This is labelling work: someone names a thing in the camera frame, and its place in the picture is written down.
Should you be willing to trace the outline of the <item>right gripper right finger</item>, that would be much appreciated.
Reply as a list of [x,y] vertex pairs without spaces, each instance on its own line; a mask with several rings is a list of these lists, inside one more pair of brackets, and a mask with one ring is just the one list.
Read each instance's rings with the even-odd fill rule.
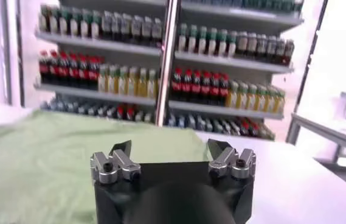
[[243,149],[239,153],[228,142],[215,139],[208,139],[207,147],[213,158],[208,164],[211,179],[228,175],[237,180],[255,178],[256,154],[252,149]]

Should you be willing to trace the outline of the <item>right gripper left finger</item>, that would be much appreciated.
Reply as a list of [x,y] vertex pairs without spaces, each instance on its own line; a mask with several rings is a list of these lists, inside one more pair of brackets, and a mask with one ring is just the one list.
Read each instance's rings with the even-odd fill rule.
[[137,181],[141,176],[141,166],[130,160],[132,141],[114,144],[110,153],[95,152],[90,157],[93,183],[114,184],[119,180]]

